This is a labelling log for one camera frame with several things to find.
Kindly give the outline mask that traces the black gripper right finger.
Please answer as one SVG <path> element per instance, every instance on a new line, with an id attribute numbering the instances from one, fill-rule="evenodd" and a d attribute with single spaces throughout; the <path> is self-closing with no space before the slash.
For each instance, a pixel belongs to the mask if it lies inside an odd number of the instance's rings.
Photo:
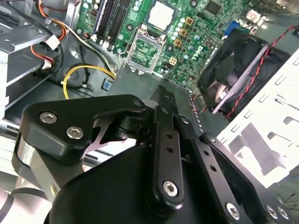
<path id="1" fill-rule="evenodd" d="M 185 117 L 176 117 L 176 123 L 185 153 L 203 176 L 217 223 L 293 223 L 284 205 L 219 140 L 198 136 Z"/>

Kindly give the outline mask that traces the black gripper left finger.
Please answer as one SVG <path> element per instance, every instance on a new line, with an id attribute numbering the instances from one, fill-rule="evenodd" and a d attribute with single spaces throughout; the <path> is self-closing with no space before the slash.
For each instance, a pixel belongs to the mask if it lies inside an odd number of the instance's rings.
<path id="1" fill-rule="evenodd" d="M 134 146 L 180 152 L 174 94 L 159 86 L 152 100 L 154 108 L 130 94 L 31 104 L 13 166 L 54 202 L 69 181 Z"/>

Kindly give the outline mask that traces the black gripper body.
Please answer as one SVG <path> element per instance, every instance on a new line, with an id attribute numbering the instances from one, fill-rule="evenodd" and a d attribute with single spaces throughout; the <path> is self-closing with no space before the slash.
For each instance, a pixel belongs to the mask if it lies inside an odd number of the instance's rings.
<path id="1" fill-rule="evenodd" d="M 201 174 L 178 148 L 134 146 L 69 181 L 51 224 L 223 224 Z"/>

